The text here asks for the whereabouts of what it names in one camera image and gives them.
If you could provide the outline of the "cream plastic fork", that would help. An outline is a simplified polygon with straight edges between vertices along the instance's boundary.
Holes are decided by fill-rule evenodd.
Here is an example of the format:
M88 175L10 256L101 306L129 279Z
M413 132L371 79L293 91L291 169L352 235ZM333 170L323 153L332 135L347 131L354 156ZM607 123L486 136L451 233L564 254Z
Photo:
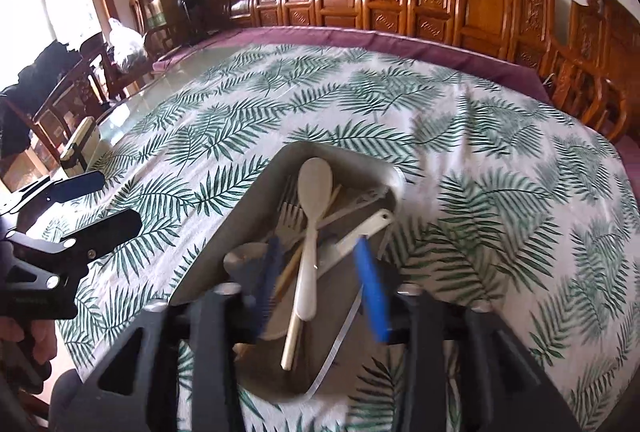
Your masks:
M280 240L283 252L288 252L299 241L304 222L305 214L298 204L282 203L274 235Z

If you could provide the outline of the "light bamboo chopstick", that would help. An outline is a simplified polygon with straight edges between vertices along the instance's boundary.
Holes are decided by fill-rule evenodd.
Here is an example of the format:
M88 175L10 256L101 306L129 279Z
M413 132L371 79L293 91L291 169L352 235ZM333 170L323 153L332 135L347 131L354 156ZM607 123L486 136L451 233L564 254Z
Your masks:
M329 213L332 209L333 204L335 203L338 195L340 194L342 189L341 185L337 185L334 187L331 196L329 206L324 210L324 214ZM284 371L291 371L296 353L296 346L299 339L300 329L302 329L303 322L299 319L299 317L295 314L295 311L292 311L290 321L288 322L288 333L286 334L284 348L281 357L281 368Z

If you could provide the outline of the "large cream serving spoon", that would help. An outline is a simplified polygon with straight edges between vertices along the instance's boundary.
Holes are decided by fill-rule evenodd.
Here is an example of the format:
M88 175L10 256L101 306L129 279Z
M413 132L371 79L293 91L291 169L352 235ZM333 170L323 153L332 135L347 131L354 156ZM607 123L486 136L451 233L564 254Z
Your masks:
M307 218L303 253L296 280L293 311L303 321L317 313L317 239L318 222L329 206L333 176L329 163L320 158L304 162L299 170L297 193Z

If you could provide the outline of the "cream lunch box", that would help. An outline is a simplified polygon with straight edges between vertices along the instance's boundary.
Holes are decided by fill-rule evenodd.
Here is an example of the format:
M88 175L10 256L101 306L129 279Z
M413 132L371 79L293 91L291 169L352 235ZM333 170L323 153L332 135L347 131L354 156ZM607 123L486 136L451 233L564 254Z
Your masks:
M99 142L100 132L96 119L84 118L60 155L61 167L66 177L80 175L88 170Z

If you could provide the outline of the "grey utensil tray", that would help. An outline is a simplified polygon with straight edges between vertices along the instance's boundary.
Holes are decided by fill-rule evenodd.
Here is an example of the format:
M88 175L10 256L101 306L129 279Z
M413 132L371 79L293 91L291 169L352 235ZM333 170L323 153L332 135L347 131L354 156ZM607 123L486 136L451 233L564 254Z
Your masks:
M258 259L277 233L284 249L254 345L240 345L241 386L273 404L310 400L343 365L360 306L352 260L359 239L378 252L392 229L405 189L397 166L337 147L299 141L271 159L224 219L171 304L191 302L223 281L255 287Z

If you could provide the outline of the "black clothing on chair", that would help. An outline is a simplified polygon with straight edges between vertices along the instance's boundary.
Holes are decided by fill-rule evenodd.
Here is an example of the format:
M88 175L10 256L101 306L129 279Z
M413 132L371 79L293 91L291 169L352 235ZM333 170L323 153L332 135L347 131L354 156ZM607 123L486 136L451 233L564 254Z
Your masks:
M1 96L24 114L34 115L61 78L80 61L79 51L55 40L38 54L32 64L18 74L17 83L2 90ZM29 128L1 101L1 158L19 155L28 146Z

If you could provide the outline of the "wooden chair at left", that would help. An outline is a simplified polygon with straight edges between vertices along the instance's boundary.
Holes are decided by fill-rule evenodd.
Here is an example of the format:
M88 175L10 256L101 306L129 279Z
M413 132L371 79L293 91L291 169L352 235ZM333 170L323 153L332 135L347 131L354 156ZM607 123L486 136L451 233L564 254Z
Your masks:
M98 119L116 100L125 96L127 86L152 71L152 54L147 51L147 62L128 73L120 72L113 61L113 47L108 46L100 33L89 37L76 50L80 61L61 78L34 115L24 114L1 96L1 101L4 100L29 128L29 143L24 151L30 147L32 137L37 137L51 157L57 158L60 148L84 118ZM16 157L1 158L1 163L9 165Z

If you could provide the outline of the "white plastic bag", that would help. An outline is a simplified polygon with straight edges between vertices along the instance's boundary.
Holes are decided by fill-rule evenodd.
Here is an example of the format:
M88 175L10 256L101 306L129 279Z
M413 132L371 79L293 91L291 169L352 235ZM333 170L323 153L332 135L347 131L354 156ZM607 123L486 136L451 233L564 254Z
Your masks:
M109 18L110 40L113 47L113 61L122 73L132 71L148 61L143 36L132 28L127 28L115 18Z

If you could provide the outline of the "green leaf pattern tablecloth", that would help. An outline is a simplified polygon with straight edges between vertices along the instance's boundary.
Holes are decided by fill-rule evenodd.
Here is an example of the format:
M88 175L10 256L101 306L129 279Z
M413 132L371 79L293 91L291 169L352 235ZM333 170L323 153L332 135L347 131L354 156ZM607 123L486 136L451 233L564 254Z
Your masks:
M377 210L372 247L437 299L499 313L601 429L639 366L639 207L617 149L532 95L358 48L206 49L101 124L89 196L37 223L66 233L123 209L140 233L97 259L58 326L87 377L146 304L190 301L224 255L273 229L299 167L338 192L324 235Z

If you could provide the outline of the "purple sofa cushion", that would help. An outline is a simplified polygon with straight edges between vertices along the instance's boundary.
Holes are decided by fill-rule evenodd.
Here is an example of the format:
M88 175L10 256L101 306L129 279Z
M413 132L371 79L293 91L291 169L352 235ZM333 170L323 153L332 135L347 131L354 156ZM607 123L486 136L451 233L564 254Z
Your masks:
M551 100L535 70L467 49L419 40L408 36L354 28L325 26L272 26L271 28L232 28L222 31L194 47L181 48L153 63L153 70L165 72L186 57L207 47L250 44L292 44L343 48L362 48L446 66L466 74L486 78L515 92L545 103Z

